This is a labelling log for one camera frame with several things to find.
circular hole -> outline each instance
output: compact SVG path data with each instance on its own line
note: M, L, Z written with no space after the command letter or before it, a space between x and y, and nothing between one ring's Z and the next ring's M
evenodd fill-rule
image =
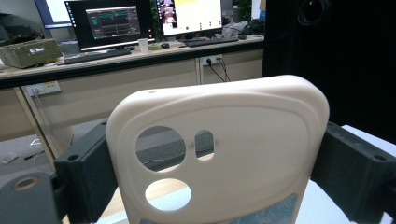
M67 158L70 161L75 161L78 158L78 155L73 155L73 156L69 156L69 158Z
M191 189L181 180L161 179L148 186L146 199L151 206L161 211L176 211L189 203Z
M376 158L379 161L385 161L385 157L381 156L381 155L374 155L374 158Z
M35 186L38 183L38 178L37 177L26 177L24 179L19 180L17 183L14 185L14 189L16 191L21 191L21 190L26 190L29 189L33 186Z
M135 144L136 156L152 171L168 172L184 160L186 144L175 130L155 126L143 131Z

cable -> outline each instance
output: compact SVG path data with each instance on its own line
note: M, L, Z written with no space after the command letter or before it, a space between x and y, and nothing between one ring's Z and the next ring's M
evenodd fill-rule
M70 144L67 143L66 140L64 140L64 139L63 139L58 133L56 133L56 131L52 128L52 126L53 126L53 125L52 125L52 122L50 121L49 116L46 114L46 111L45 111L45 109L44 109L43 103L41 103L41 100L40 100L40 98L39 98L39 95L38 95L39 90L38 90L37 88L34 88L34 89L32 89L32 92L33 92L33 94L35 95L35 98L37 99L38 103L40 104L41 111L43 111L44 115L47 117L47 120L48 120L49 126L50 126L49 131L50 131L51 133L54 133L54 135L57 136L62 142L64 142L68 147L71 147L72 144L71 144L71 143L70 143Z
M212 60L210 58L206 59L207 64L209 65L210 69L221 79L221 81L225 82L225 80L213 69L212 67Z
M220 63L221 63L221 66L223 67L223 70L224 70L224 74L225 74L225 80L228 80L228 81L231 81L230 80L230 78L228 77L228 74L227 74L227 68L226 68L226 66L225 66L225 62L224 62L224 60L222 60L222 58L217 58L217 60L219 60L220 61Z
M212 71L221 79L221 81L225 82L225 80L213 69L212 64L209 65L209 67L212 69Z
M306 12L308 11L309 7L312 7L315 1L319 1L321 11L320 15L314 19L314 20L309 20L306 17ZM323 23L325 20L329 19L329 17L332 14L332 3L330 0L305 0L301 4L299 10L298 10L298 22L302 26L318 26L321 23Z

electronic device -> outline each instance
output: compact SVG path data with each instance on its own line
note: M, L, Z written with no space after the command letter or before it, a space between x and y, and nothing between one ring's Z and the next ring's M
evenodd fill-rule
M35 5L46 29L72 26L64 1L35 0Z
M168 43L162 43L161 48L163 49L169 49L169 44Z
M205 45L223 44L238 41L237 37L212 38L200 41L185 42L187 47L200 47Z
M222 27L220 0L159 0L157 9L164 36L192 37L193 33Z
M82 52L155 41L151 4L147 0L64 2Z
M131 51L128 49L114 49L109 50L103 53L94 53L94 54L87 54L80 57L72 57L64 59L64 64L72 64L72 63L85 63L89 61L95 61L100 59L112 58L121 55L128 55L131 54Z

cup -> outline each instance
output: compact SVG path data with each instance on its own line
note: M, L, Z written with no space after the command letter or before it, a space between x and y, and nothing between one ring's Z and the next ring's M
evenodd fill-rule
M149 40L147 38L138 39L140 52L149 53Z

desk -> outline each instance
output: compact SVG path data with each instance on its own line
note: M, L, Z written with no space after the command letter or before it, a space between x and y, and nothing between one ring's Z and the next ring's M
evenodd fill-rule
M11 99L13 104L10 102L12 106L0 114L0 125L23 124L2 130L0 140L36 133L47 154L57 158L68 148L65 142L73 134L72 125L107 118L123 98L135 91L219 82L212 71L203 68L200 57L223 54L231 80L261 77L263 43L263 37L257 36L197 48L179 48L182 43L170 42L170 49L149 54L133 50L131 55L87 63L7 68L0 73L0 100ZM222 71L220 65L214 68ZM30 97L23 87L54 80L59 81L62 91L40 95L39 100ZM9 117L21 113L26 114L22 119Z

